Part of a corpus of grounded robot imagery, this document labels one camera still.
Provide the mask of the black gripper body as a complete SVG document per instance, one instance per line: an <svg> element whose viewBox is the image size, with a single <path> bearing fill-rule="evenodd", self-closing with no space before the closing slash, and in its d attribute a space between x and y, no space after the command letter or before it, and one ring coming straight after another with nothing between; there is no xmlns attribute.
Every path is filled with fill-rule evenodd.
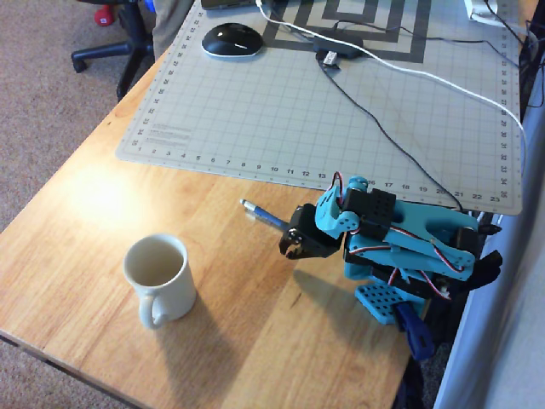
<svg viewBox="0 0 545 409"><path fill-rule="evenodd" d="M326 258L341 248L341 237L334 239L319 230L316 222L316 206L304 204L299 206L290 219L289 228L296 228L301 236L301 246L311 249L316 256Z"/></svg>

